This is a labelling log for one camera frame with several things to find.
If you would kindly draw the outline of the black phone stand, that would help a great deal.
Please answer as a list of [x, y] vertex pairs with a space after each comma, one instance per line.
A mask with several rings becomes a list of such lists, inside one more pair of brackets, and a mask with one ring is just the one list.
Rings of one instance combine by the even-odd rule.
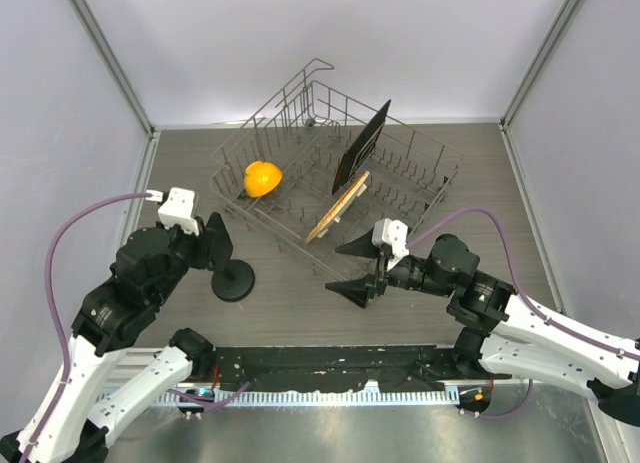
[[225, 302], [239, 302], [253, 290], [256, 282], [251, 265], [240, 259], [231, 259], [222, 271], [216, 271], [211, 278], [211, 288], [215, 296]]

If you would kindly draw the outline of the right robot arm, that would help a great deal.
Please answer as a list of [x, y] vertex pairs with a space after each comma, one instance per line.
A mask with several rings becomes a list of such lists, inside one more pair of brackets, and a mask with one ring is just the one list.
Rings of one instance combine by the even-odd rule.
[[537, 380], [591, 399], [607, 416], [638, 426], [638, 341], [571, 319], [479, 270], [479, 257], [451, 234], [438, 236], [425, 258], [395, 256], [392, 246], [371, 234], [337, 250], [376, 262], [359, 279], [325, 286], [361, 308], [389, 287], [448, 298], [447, 313], [464, 327], [451, 354], [460, 376]]

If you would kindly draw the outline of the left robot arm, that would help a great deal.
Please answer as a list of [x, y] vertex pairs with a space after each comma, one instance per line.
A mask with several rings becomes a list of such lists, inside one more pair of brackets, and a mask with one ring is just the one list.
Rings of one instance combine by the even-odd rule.
[[218, 272], [233, 246], [222, 216], [195, 220], [199, 232], [156, 225], [132, 233], [116, 253], [110, 277], [89, 292], [72, 324], [71, 361], [62, 368], [28, 425], [1, 439], [8, 462], [102, 462], [123, 431], [163, 392], [205, 380], [214, 347], [189, 328], [177, 331], [158, 360], [110, 398], [106, 380], [156, 318], [190, 269]]

